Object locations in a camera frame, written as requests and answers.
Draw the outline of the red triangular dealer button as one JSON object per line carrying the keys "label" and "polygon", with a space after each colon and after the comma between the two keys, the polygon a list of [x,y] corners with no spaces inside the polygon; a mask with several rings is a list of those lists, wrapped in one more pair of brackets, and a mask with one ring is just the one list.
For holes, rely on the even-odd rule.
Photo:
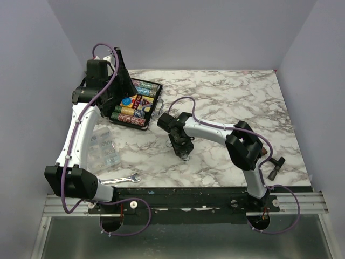
{"label": "red triangular dealer button", "polygon": [[138,106],[138,109],[144,112],[149,112],[152,105],[153,105],[154,99],[153,98],[146,98],[143,97],[140,101],[140,104]]}

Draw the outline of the clear plastic screw box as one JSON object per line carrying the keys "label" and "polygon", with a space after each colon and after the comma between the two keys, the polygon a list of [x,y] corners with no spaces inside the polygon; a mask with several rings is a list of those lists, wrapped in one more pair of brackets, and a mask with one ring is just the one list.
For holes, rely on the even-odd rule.
{"label": "clear plastic screw box", "polygon": [[88,149],[87,165],[92,173],[99,173],[120,163],[113,136],[108,127],[93,132]]}

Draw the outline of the silver combination wrench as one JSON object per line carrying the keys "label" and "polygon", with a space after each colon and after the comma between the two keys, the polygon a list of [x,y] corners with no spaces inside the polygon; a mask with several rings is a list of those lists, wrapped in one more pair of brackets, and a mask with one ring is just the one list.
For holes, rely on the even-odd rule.
{"label": "silver combination wrench", "polygon": [[132,174],[128,177],[124,177],[124,178],[107,179],[107,180],[99,179],[99,183],[102,185],[114,185],[114,184],[124,183],[124,182],[137,183],[140,181],[141,181],[141,178],[139,176],[139,173],[134,173],[134,174]]}

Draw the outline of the black mounting base plate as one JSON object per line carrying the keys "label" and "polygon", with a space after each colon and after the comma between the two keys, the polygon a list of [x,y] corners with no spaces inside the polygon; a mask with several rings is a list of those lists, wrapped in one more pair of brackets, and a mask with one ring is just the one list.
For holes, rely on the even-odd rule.
{"label": "black mounting base plate", "polygon": [[99,217],[107,225],[245,224],[249,216],[280,210],[277,194],[256,200],[245,187],[116,188],[115,199],[120,203],[84,201],[72,215]]}

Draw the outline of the black poker set case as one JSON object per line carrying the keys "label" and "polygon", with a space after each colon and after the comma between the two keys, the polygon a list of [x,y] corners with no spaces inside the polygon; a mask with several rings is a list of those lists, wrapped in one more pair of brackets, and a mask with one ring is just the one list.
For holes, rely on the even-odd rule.
{"label": "black poker set case", "polygon": [[[152,118],[162,113],[162,108],[156,111],[156,107],[158,103],[161,103],[162,106],[164,105],[161,97],[163,85],[136,78],[131,78],[130,85],[137,90],[137,94],[118,101],[114,108],[105,108],[103,117],[117,125],[146,131]],[[138,109],[143,97],[154,99],[149,112]]]}

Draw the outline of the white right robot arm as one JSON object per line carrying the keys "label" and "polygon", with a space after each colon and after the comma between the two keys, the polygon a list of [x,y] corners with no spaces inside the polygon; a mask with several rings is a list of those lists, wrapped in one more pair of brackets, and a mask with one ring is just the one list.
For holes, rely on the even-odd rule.
{"label": "white right robot arm", "polygon": [[168,133],[175,155],[184,161],[194,149],[192,141],[195,138],[225,146],[232,163],[243,171],[249,207],[258,212],[267,206],[268,188],[259,169],[263,143],[246,122],[217,124],[196,119],[191,113],[183,112],[177,117],[163,113],[157,125]]}

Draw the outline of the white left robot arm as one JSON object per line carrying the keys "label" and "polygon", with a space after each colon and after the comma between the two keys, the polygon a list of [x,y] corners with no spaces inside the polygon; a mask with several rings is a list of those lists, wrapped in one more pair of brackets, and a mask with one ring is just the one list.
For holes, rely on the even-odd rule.
{"label": "white left robot arm", "polygon": [[101,202],[108,213],[118,210],[120,201],[113,187],[102,185],[87,169],[88,149],[101,109],[116,97],[112,90],[119,62],[115,57],[94,57],[87,61],[84,83],[72,93],[72,118],[63,149],[44,176],[62,202],[67,197]]}

